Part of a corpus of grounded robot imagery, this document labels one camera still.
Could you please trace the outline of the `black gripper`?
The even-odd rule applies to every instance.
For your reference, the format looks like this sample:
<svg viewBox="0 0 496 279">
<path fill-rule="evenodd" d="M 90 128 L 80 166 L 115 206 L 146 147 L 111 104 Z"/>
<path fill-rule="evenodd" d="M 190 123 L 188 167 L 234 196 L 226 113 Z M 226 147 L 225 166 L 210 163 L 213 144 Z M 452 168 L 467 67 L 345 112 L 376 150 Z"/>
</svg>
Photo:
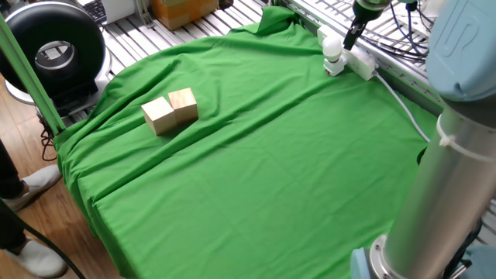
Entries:
<svg viewBox="0 0 496 279">
<path fill-rule="evenodd" d="M 354 2 L 353 12 L 355 18 L 345 36 L 343 48 L 345 50 L 352 50 L 357 39 L 366 29 L 367 23 L 378 19 L 387 6 L 387 2 Z"/>
</svg>

